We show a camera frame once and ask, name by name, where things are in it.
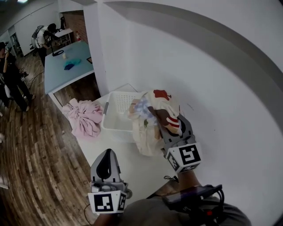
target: blue table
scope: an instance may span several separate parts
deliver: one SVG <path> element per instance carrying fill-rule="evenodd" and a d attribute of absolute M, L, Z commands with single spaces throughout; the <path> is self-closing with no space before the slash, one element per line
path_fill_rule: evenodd
<path fill-rule="evenodd" d="M 94 73 L 93 65 L 87 61 L 90 58 L 88 44 L 84 41 L 75 42 L 62 49 L 67 55 L 67 59 L 63 59 L 63 54 L 52 56 L 52 54 L 45 57 L 44 69 L 44 88 L 45 93 L 48 94 L 56 106 L 62 110 L 62 105 L 54 96 L 54 93 L 66 87 L 73 82 Z M 64 65 L 67 60 L 81 59 L 79 65 L 75 65 L 70 70 L 64 70 Z"/>

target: pink towel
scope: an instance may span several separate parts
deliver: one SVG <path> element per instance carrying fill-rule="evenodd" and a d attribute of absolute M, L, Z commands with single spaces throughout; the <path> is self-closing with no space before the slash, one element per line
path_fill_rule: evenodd
<path fill-rule="evenodd" d="M 73 125 L 72 134 L 81 138 L 94 138 L 100 134 L 99 123 L 102 120 L 103 108 L 92 101 L 70 100 L 63 106 L 66 114 Z"/>

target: white laundry basket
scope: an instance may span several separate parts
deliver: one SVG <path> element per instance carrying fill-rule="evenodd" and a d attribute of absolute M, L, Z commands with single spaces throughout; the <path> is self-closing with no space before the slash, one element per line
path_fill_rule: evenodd
<path fill-rule="evenodd" d="M 102 128 L 108 130 L 114 140 L 134 143 L 132 121 L 128 119 L 128 109 L 134 99 L 143 93 L 113 91 L 106 102 Z"/>

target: brick wall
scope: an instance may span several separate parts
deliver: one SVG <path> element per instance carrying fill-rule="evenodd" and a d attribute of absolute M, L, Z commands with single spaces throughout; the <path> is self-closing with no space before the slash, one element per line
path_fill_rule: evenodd
<path fill-rule="evenodd" d="M 72 42 L 76 41 L 76 31 L 79 33 L 81 40 L 88 43 L 87 31 L 84 23 L 84 11 L 72 11 L 63 12 L 65 17 L 66 28 L 71 28 L 73 33 L 71 34 Z"/>

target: wooden floor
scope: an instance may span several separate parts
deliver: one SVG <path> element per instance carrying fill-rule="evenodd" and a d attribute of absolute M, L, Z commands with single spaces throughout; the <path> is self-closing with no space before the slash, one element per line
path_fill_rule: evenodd
<path fill-rule="evenodd" d="M 19 61 L 29 74 L 27 83 L 43 71 L 38 56 Z M 100 96 L 94 81 L 89 75 L 58 95 L 65 103 L 76 95 L 95 100 Z M 0 225 L 87 225 L 90 166 L 68 120 L 45 95 L 43 74 L 32 83 L 31 93 L 36 99 L 29 112 L 18 111 L 14 101 L 9 109 L 0 107 L 0 132 L 5 135 L 0 144 L 0 183 L 9 186 L 0 188 Z M 96 219 L 90 207 L 86 215 L 90 223 Z"/>

